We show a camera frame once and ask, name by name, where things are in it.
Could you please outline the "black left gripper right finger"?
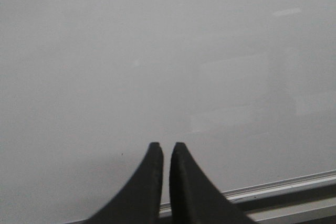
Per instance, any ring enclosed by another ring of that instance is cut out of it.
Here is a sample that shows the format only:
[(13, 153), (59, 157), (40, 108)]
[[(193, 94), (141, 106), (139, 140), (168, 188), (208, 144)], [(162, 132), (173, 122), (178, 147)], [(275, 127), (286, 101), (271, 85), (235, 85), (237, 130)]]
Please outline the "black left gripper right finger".
[(169, 190), (173, 223), (255, 223), (221, 194), (182, 142), (171, 156)]

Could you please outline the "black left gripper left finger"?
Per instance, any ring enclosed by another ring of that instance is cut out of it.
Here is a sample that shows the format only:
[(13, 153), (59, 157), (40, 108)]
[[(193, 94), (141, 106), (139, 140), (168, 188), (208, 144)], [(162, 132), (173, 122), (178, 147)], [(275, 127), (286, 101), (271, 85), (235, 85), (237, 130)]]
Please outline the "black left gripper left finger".
[(156, 223), (162, 195), (163, 158), (160, 144), (150, 143), (132, 177), (86, 223)]

